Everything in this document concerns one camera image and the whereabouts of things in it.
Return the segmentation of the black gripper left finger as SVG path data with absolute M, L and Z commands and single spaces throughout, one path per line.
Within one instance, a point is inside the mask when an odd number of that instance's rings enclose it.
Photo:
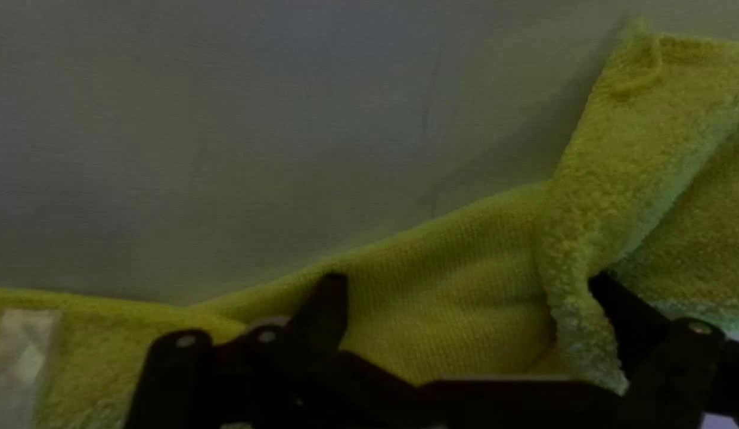
M 159 335 L 125 429 L 428 429 L 424 394 L 340 351 L 348 276 L 329 271 L 281 322 L 227 344 L 203 329 Z

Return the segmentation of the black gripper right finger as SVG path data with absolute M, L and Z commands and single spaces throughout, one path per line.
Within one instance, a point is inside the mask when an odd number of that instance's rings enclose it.
M 739 340 L 706 320 L 671 320 L 600 271 L 590 282 L 617 340 L 627 388 L 615 429 L 702 429 L 706 414 L 739 429 Z

